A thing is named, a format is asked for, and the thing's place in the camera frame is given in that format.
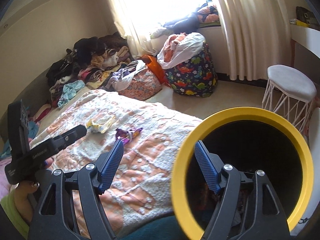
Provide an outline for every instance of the teal cloth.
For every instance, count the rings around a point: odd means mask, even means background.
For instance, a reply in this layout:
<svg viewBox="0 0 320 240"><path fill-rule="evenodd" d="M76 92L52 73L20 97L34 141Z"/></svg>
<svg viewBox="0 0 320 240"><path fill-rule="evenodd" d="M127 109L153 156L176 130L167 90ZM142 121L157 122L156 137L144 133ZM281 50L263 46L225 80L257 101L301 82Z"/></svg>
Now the teal cloth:
<svg viewBox="0 0 320 240"><path fill-rule="evenodd" d="M34 139L38 133L39 126L35 122L29 121L28 129L29 129L28 138ZM7 140L3 146L2 152L0 153L0 160L3 160L10 156L11 156L11 147L10 147L9 140Z"/></svg>
<svg viewBox="0 0 320 240"><path fill-rule="evenodd" d="M76 96L76 93L84 87L84 82L82 80L77 80L73 83L69 83L63 86L62 95L58 101L58 107L63 108L63 106L68 103L72 98Z"/></svg>
<svg viewBox="0 0 320 240"><path fill-rule="evenodd" d="M150 222L121 240L185 240L175 216L160 218Z"/></svg>

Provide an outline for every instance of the hand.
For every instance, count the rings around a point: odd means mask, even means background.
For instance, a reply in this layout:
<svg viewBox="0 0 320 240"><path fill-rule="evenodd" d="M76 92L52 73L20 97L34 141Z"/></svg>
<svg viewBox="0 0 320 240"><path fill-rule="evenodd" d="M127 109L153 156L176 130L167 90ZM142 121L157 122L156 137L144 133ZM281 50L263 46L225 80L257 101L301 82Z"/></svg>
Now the hand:
<svg viewBox="0 0 320 240"><path fill-rule="evenodd" d="M45 168L49 168L53 163L53 159L46 159ZM33 209L28 200L28 194L32 194L37 191L39 187L39 183L34 183L33 181L24 180L19 183L17 188L14 190L14 203L17 208L17 211L21 215L21 217L25 220L26 223L30 224Z"/></svg>

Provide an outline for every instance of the pink patterned bag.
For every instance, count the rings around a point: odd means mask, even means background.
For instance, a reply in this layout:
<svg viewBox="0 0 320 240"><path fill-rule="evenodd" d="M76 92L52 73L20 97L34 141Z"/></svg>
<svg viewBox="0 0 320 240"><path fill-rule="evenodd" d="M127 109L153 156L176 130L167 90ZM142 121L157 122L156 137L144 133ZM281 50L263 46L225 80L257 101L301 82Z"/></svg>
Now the pink patterned bag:
<svg viewBox="0 0 320 240"><path fill-rule="evenodd" d="M140 101L147 100L161 90L161 84L156 75L146 68L134 75L130 85L119 91L119 95Z"/></svg>

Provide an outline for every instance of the purple wrapper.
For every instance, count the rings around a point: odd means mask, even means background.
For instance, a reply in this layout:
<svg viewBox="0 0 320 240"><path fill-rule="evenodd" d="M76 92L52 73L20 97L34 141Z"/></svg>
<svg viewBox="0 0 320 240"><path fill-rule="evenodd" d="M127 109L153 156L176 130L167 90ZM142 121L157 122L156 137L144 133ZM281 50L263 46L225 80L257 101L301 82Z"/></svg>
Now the purple wrapper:
<svg viewBox="0 0 320 240"><path fill-rule="evenodd" d="M121 140L124 145L132 141L133 138L138 136L143 128L122 130L120 128L116 129L116 140Z"/></svg>

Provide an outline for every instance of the white shelf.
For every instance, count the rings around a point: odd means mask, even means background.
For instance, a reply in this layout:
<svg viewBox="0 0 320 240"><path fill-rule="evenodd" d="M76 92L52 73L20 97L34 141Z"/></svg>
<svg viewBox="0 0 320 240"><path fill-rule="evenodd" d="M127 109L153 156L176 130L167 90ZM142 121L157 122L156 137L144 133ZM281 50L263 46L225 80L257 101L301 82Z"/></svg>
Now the white shelf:
<svg viewBox="0 0 320 240"><path fill-rule="evenodd" d="M291 38L320 58L320 31L291 24Z"/></svg>

